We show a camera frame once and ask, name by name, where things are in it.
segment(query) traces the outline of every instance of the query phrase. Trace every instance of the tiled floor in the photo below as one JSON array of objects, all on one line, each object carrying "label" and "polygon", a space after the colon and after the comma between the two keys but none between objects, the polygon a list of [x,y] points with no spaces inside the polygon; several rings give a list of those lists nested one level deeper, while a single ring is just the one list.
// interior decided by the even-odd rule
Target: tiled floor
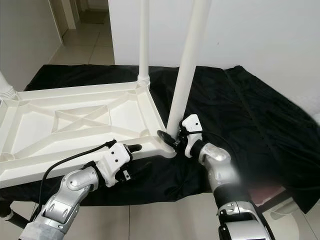
[{"label": "tiled floor", "polygon": [[76,30],[69,29],[63,36],[63,44],[52,58],[51,64],[115,64],[108,17],[104,24],[81,23]]},{"label": "tiled floor", "polygon": [[[320,240],[320,205],[307,215],[300,210],[273,220],[264,213],[277,240]],[[15,202],[12,208],[29,218],[31,202]],[[211,193],[189,196],[177,202],[132,206],[81,207],[65,240],[218,240],[217,207]],[[0,220],[1,239],[16,240],[22,229]]]}]

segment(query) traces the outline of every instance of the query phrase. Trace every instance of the white wall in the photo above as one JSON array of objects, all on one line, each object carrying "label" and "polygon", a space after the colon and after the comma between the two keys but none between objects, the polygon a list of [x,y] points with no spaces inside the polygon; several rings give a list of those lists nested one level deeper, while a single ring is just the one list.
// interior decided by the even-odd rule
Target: white wall
[{"label": "white wall", "polygon": [[26,87],[60,45],[47,0],[0,0],[0,70],[16,90]]},{"label": "white wall", "polygon": [[88,6],[89,9],[109,9],[108,0],[88,0]]},{"label": "white wall", "polygon": [[[192,2],[150,0],[150,65],[179,65]],[[318,113],[319,9],[318,0],[213,0],[198,65],[242,65]],[[109,0],[109,11],[115,64],[138,65],[139,1]]]}]

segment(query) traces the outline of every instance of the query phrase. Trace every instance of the black cable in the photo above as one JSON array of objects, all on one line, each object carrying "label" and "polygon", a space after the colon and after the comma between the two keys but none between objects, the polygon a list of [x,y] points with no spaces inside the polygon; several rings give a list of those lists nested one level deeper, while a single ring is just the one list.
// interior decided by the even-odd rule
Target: black cable
[{"label": "black cable", "polygon": [[219,139],[221,139],[231,149],[231,151],[233,152],[235,161],[238,163],[237,154],[236,154],[235,149],[231,146],[231,144],[223,136],[220,136],[219,134],[217,134],[217,133],[215,133],[213,131],[187,131],[187,132],[184,132],[184,134],[186,134],[186,135],[190,135],[190,134],[211,134],[211,135],[214,135],[214,136],[218,137]]},{"label": "black cable", "polygon": [[51,172],[52,169],[54,169],[55,167],[57,167],[57,166],[59,166],[59,165],[61,165],[61,164],[66,163],[66,162],[68,162],[68,161],[70,161],[70,160],[72,160],[72,159],[79,158],[79,157],[82,157],[82,156],[84,156],[84,155],[91,154],[91,153],[93,153],[93,152],[95,152],[95,151],[98,151],[99,149],[102,149],[102,148],[105,147],[105,146],[108,146],[108,147],[109,147],[110,145],[113,145],[115,142],[116,142],[115,140],[113,140],[113,141],[111,141],[111,142],[106,142],[106,143],[104,143],[104,144],[102,144],[102,145],[100,145],[100,146],[97,146],[97,147],[95,147],[95,148],[93,148],[93,149],[91,149],[91,150],[88,150],[88,151],[85,151],[85,152],[78,153],[78,154],[76,154],[76,155],[67,157],[67,158],[65,158],[65,159],[63,159],[63,160],[61,160],[61,161],[58,161],[57,163],[53,164],[51,167],[49,167],[49,168],[45,171],[45,173],[44,173],[44,175],[43,175],[43,177],[42,177],[42,180],[41,180],[40,191],[39,191],[39,205],[38,205],[38,211],[37,211],[37,213],[39,214],[39,213],[41,212],[41,209],[42,209],[42,191],[43,191],[43,185],[44,185],[45,180],[47,179],[48,174]]}]

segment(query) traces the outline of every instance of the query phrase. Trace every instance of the black cloth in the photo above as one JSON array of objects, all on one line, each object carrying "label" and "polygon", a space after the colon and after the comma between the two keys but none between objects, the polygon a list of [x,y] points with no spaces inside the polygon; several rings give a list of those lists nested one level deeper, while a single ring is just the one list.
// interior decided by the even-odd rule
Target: black cloth
[{"label": "black cloth", "polygon": [[[150,93],[166,125],[178,68],[150,67]],[[137,66],[44,65],[26,91],[136,81]],[[236,66],[222,70],[197,67],[185,117],[197,114],[205,141],[231,154],[247,187],[283,185],[303,212],[320,198],[320,127],[302,109],[270,86]],[[81,205],[136,205],[177,201],[209,191],[206,170],[196,159],[178,154],[133,161],[151,167],[131,182],[91,192]],[[61,177],[48,179],[46,199],[59,188]],[[0,189],[0,199],[38,202],[40,182]]]}]

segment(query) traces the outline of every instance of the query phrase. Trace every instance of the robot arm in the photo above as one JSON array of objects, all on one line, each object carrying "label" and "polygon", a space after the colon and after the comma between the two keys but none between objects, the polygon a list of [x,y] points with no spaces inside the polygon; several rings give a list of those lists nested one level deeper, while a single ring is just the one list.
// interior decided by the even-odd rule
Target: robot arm
[{"label": "robot arm", "polygon": [[206,168],[218,208],[220,240],[272,239],[271,230],[266,229],[250,195],[241,185],[230,154],[202,141],[202,127],[196,114],[180,123],[178,140],[163,131],[158,131],[158,135],[176,150],[184,151],[186,157],[195,157]]},{"label": "robot arm", "polygon": [[132,160],[131,153],[141,148],[141,145],[127,146],[116,142],[97,164],[89,162],[84,169],[65,175],[58,192],[47,201],[35,220],[27,224],[19,239],[62,240],[89,192],[104,185],[110,188],[118,180],[131,179],[130,174],[121,168]]}]

